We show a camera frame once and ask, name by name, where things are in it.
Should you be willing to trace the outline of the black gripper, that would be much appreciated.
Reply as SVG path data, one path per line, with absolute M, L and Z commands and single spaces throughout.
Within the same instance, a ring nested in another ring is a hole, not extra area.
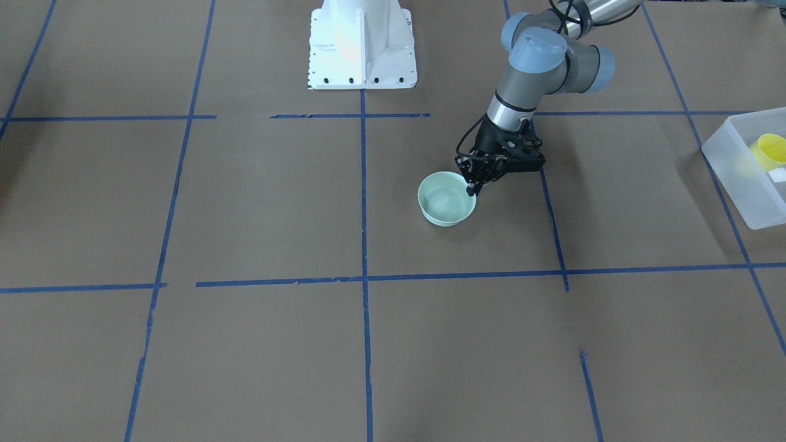
M 475 198 L 480 185 L 496 182 L 508 173 L 537 173 L 545 162 L 542 140 L 531 121 L 522 118 L 518 128 L 499 128 L 488 115 L 470 126 L 456 145 L 454 162 L 466 181 L 469 198 Z

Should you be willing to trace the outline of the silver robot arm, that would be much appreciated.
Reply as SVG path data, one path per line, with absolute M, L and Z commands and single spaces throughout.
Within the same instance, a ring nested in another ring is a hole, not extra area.
M 468 151 L 456 148 L 455 162 L 468 196 L 511 173 L 537 173 L 545 164 L 534 112 L 544 97 L 604 89 L 617 62 L 611 50 L 585 45 L 595 28 L 621 22 L 639 1 L 551 1 L 539 14 L 510 16 L 500 33 L 507 67 L 488 109 L 468 130 Z

